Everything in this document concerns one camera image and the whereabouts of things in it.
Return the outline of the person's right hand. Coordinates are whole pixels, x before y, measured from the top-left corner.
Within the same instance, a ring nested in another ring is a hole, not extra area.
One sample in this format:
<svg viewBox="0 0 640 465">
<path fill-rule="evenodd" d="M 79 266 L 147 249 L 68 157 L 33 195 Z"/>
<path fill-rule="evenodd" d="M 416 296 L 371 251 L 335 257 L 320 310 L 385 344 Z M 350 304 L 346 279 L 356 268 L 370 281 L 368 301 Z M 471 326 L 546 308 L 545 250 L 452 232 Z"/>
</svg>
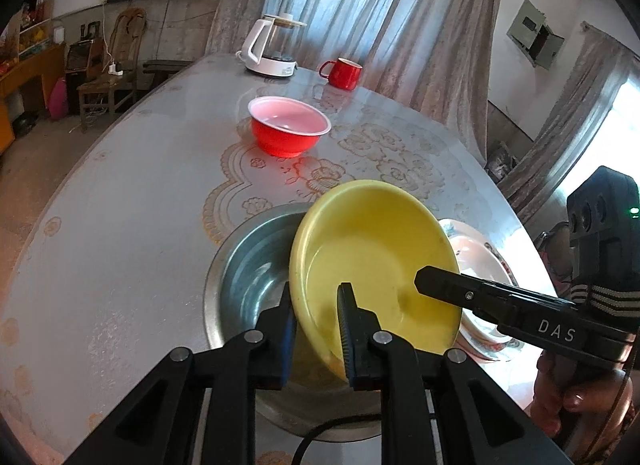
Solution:
<svg viewBox="0 0 640 465">
<path fill-rule="evenodd" d="M 562 409 L 574 414 L 608 414 L 613 409 L 605 429 L 595 428 L 594 432 L 602 443 L 610 443 L 620 434 L 634 394 L 631 378 L 624 372 L 616 370 L 597 381 L 562 390 L 553 377 L 553 353 L 540 355 L 537 370 L 529 416 L 548 437 L 559 433 Z"/>
</svg>

